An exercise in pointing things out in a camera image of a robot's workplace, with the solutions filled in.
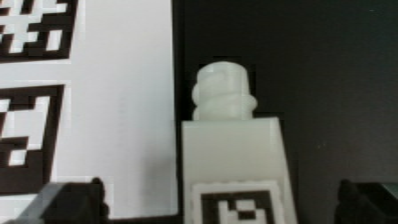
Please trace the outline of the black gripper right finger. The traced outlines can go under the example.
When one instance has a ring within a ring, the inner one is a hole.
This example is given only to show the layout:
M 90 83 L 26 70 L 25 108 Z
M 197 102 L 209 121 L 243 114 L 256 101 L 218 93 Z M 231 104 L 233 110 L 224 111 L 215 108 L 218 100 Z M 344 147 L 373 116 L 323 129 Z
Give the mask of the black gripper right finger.
M 398 183 L 341 181 L 334 224 L 398 224 Z

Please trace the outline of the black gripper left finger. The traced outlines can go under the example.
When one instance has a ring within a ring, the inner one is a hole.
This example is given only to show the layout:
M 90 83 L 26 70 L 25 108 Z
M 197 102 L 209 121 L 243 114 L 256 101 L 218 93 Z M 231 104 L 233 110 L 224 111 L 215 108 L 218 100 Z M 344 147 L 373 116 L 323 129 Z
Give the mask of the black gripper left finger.
M 105 184 L 89 182 L 50 183 L 10 224 L 108 224 Z

